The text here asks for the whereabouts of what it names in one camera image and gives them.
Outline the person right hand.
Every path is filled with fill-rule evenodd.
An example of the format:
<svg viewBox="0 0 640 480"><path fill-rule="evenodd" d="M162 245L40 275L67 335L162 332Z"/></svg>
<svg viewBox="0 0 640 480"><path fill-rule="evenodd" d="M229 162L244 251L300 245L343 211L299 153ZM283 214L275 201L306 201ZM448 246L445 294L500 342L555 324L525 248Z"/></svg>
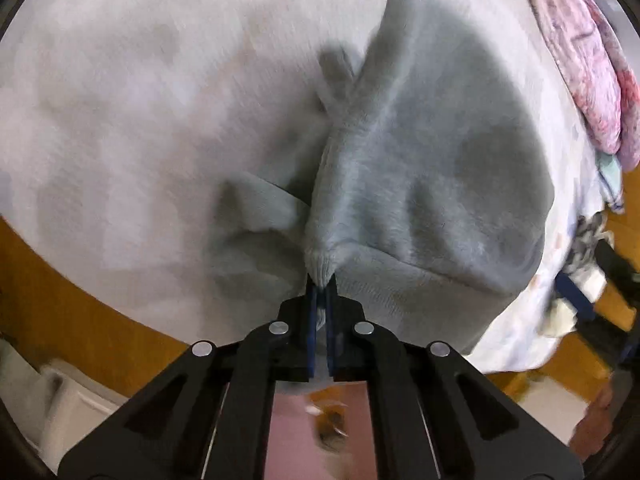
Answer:
<svg viewBox="0 0 640 480"><path fill-rule="evenodd" d="M625 387L617 385L616 379L611 377L575 426L568 447L583 463L604 447L614 419L624 403L624 393Z"/></svg>

